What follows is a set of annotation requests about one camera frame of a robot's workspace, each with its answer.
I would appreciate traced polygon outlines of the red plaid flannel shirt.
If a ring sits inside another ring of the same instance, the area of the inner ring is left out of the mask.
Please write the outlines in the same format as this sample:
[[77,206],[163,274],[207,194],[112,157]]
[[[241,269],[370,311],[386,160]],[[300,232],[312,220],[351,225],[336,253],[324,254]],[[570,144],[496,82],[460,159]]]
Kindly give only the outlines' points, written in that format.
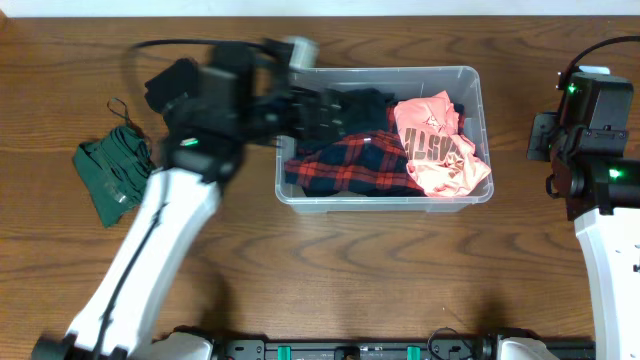
[[422,197],[424,191],[408,174],[408,162],[397,134],[394,108],[386,108],[385,130],[348,135],[312,150],[296,147],[284,163],[284,181],[301,187],[307,197],[351,192],[367,197]]

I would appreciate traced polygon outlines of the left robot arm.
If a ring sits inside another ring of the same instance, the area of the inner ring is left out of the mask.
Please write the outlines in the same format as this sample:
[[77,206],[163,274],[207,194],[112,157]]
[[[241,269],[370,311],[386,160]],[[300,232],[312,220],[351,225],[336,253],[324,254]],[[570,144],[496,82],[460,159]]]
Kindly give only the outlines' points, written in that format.
[[35,359],[213,359],[214,340],[179,330],[153,336],[159,311],[193,241],[215,215],[249,144],[277,136],[336,140],[328,95],[294,87],[316,44],[212,40],[205,63],[182,58],[146,85],[168,128],[162,161],[104,279],[59,341],[40,338]]

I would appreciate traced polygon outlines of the black garment with tape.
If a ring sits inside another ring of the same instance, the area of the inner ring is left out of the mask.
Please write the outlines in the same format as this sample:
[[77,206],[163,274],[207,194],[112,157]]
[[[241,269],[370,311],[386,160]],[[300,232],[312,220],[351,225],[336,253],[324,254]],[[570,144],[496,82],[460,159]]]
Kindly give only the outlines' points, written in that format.
[[144,83],[144,98],[150,109],[163,114],[182,99],[199,93],[198,64],[190,58],[176,60],[171,66]]

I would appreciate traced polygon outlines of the pink garment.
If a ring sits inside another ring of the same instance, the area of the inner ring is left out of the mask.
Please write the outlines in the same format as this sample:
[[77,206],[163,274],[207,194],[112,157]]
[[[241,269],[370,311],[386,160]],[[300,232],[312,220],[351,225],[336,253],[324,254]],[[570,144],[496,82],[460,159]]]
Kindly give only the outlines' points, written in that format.
[[428,197],[464,197],[490,174],[462,133],[463,117],[447,92],[394,107],[407,173]]

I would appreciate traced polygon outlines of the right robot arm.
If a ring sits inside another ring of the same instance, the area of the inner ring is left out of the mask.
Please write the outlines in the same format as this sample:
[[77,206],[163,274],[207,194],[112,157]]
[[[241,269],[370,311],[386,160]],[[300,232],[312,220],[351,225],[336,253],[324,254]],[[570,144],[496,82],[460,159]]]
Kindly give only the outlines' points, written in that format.
[[606,68],[560,77],[555,112],[534,117],[527,157],[551,165],[588,273],[599,359],[639,356],[639,163],[624,155],[632,83]]

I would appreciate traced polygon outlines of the dark navy garment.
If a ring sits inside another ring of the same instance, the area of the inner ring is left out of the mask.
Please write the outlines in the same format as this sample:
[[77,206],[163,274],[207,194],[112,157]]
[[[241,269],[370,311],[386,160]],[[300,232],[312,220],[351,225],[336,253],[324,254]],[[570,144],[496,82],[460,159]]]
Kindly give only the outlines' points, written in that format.
[[[339,140],[350,135],[389,129],[387,108],[396,102],[394,93],[381,92],[375,88],[338,92],[341,93],[341,119],[346,130],[346,135]],[[297,140],[296,152],[311,154],[335,142]]]

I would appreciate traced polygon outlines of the green garment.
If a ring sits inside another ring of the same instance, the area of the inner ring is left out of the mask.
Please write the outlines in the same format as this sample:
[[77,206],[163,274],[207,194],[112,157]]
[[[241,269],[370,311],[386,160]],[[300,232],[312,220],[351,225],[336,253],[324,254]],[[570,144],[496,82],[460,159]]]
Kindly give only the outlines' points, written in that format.
[[79,144],[72,158],[105,228],[141,204],[155,170],[149,140],[131,120],[127,104],[112,98],[107,108],[122,123],[99,140]]

